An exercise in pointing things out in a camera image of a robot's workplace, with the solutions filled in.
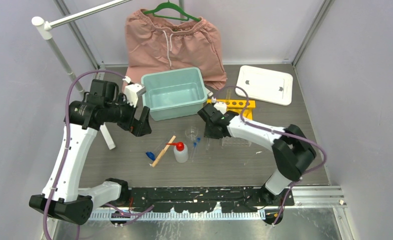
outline red nozzle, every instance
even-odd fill
[[[166,145],[173,145],[176,146],[176,149],[179,152],[182,152],[185,149],[185,145],[183,144],[183,142],[173,142],[173,143],[166,143]]]

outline wood grain surface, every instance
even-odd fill
[[[281,106],[257,100],[256,108],[253,110],[254,120],[278,127],[294,124],[302,129],[307,138],[315,140],[292,65],[254,66],[289,73],[293,76],[292,103],[288,106]],[[228,78],[227,85],[236,84],[240,67],[241,65],[224,66]],[[125,74],[127,68],[117,67],[111,70]],[[104,79],[117,82],[121,86],[120,77],[105,74]],[[221,98],[225,96],[226,91],[220,93]],[[233,91],[231,99],[243,98]],[[142,101],[140,101],[139,109],[142,109]],[[220,140],[212,139],[210,149],[206,150],[206,138],[202,138],[193,160],[178,163],[173,149],[170,148],[162,161],[156,167],[151,167],[152,161],[145,155],[145,152],[155,150],[160,143],[176,135],[176,141],[186,143],[190,148],[190,154],[192,145],[185,137],[185,130],[190,126],[197,127],[202,136],[205,123],[198,115],[192,115],[162,121],[154,121],[150,117],[149,124],[152,134],[135,137],[116,124],[107,123],[116,148],[109,150],[102,134],[98,133],[87,155],[80,178],[80,187],[94,187],[107,178],[128,181],[129,186],[132,187],[260,186],[276,169],[272,152],[259,145],[253,143],[249,147],[222,147]],[[311,167],[319,164],[320,161],[318,156]],[[312,184],[329,184],[324,168],[304,176],[301,185]]]

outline green hanger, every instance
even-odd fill
[[[163,9],[173,9],[179,12],[181,15],[187,17],[187,18],[180,18],[180,17],[174,17],[174,16],[161,16],[161,15],[156,15],[155,13],[159,12],[160,10]],[[180,21],[189,21],[189,19],[192,19],[194,21],[199,22],[200,19],[191,16],[187,14],[185,11],[182,10],[178,5],[171,3],[170,0],[168,2],[163,2],[160,5],[158,5],[154,10],[148,10],[145,11],[143,14],[153,14],[154,17],[159,17],[159,18],[164,18],[164,19],[175,19],[175,20],[180,20]]]

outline teal plastic bin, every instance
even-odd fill
[[[143,105],[155,121],[197,114],[207,101],[203,77],[197,67],[146,74]]]

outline elastic waistband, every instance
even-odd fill
[[[207,25],[207,20],[202,17],[198,17],[200,21],[192,20],[181,23],[179,25],[174,25],[164,18],[155,17],[152,14],[145,15],[144,12],[146,11],[146,9],[140,9],[136,11],[135,14],[139,19],[149,24],[153,30],[157,30],[160,32],[166,31],[169,34],[174,35],[192,35],[195,32],[200,31]]]

